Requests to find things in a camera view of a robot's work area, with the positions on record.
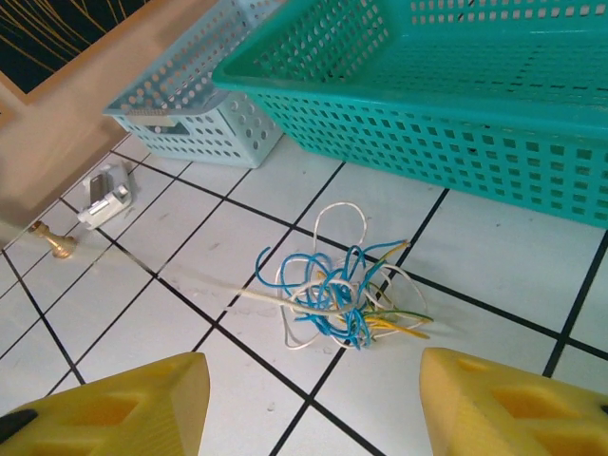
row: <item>wire bundle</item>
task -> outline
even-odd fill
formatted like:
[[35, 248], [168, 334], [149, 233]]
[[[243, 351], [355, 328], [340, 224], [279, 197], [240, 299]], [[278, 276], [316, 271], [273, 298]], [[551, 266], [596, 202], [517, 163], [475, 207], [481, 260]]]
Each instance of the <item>wire bundle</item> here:
[[[363, 220], [363, 235], [344, 257], [332, 260], [316, 251], [318, 225], [327, 211], [342, 205], [350, 206], [359, 213]], [[361, 248], [367, 229], [365, 215], [358, 206], [351, 202], [337, 202], [327, 206], [317, 216], [313, 231], [313, 253], [295, 253], [283, 259], [276, 271], [274, 283], [265, 280], [260, 274], [260, 263], [270, 247], [257, 257], [257, 279], [265, 286], [276, 289], [279, 299], [283, 300], [284, 296], [287, 296], [292, 303], [287, 307], [295, 313], [295, 321], [309, 321], [318, 330], [310, 340], [298, 340], [288, 323], [286, 306], [281, 306], [285, 345], [288, 349], [308, 347], [319, 335], [330, 337], [341, 347], [356, 349], [369, 346], [379, 337], [396, 333], [428, 338], [425, 333], [416, 331], [416, 328], [433, 321], [432, 318], [422, 313], [400, 309], [395, 306], [394, 299], [388, 296], [393, 281], [390, 276], [399, 275], [412, 285], [422, 300], [425, 313], [428, 311], [426, 300], [406, 272], [388, 264], [388, 259], [407, 248], [409, 243], [406, 240], [397, 240]], [[366, 260], [366, 255], [386, 248], [391, 250], [376, 263]], [[293, 262], [305, 263], [304, 276], [295, 283], [286, 280], [287, 266]]]

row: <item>light blue plastic basket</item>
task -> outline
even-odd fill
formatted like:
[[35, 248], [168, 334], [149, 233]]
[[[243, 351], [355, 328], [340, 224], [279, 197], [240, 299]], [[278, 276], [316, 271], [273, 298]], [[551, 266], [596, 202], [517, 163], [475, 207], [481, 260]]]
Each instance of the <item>light blue plastic basket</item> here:
[[608, 228], [603, 0], [297, 0], [217, 68], [303, 147]]
[[170, 159], [257, 167], [282, 131], [244, 93], [217, 90], [216, 65], [278, 0], [220, 0], [104, 111]]

